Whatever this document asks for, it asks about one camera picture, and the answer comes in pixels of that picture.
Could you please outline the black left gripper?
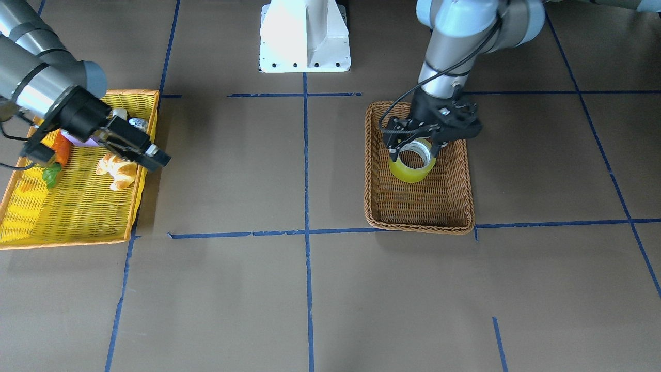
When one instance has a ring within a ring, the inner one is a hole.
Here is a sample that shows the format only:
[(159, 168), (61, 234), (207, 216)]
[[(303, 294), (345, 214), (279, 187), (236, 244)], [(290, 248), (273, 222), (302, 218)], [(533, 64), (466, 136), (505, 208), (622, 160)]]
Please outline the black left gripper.
[(477, 111), (477, 104), (465, 97), (461, 89), (450, 98), (433, 97), (416, 89), (408, 116), (390, 117), (383, 130), (383, 144), (390, 160), (396, 162), (403, 148), (418, 138), (430, 142), (430, 154), (436, 158), (449, 142), (476, 137), (482, 130)]

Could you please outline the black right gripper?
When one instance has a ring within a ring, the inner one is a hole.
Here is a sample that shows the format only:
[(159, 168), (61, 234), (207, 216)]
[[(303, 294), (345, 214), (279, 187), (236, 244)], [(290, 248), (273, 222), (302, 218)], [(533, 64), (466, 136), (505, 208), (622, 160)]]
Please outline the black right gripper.
[(150, 137), (128, 121), (114, 116), (112, 108), (87, 90), (74, 86), (54, 110), (54, 122), (78, 141), (93, 139), (123, 160), (147, 170), (159, 170), (171, 160), (163, 149), (150, 145)]

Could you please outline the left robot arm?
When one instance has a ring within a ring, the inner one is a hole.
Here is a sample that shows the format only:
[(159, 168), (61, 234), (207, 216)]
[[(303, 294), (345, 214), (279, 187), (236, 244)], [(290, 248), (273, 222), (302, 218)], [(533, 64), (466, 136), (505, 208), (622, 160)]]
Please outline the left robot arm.
[(449, 142), (475, 137), (482, 124), (464, 95), (478, 56), (533, 40), (545, 23), (543, 1), (418, 1), (416, 16), (431, 30), (406, 118), (390, 117), (383, 144), (395, 161), (409, 144), (430, 141), (436, 157)]

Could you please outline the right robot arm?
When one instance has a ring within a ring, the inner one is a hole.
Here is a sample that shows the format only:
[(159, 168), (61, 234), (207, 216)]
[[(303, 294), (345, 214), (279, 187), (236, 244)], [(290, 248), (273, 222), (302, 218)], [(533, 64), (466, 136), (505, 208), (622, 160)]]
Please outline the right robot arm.
[(2, 1), (2, 100), (9, 116), (26, 109), (42, 119), (24, 139), (20, 155), (49, 166), (55, 151), (43, 143), (62, 129), (81, 143), (93, 141), (121, 158), (156, 171), (170, 156), (102, 101), (104, 71), (76, 59), (26, 1)]

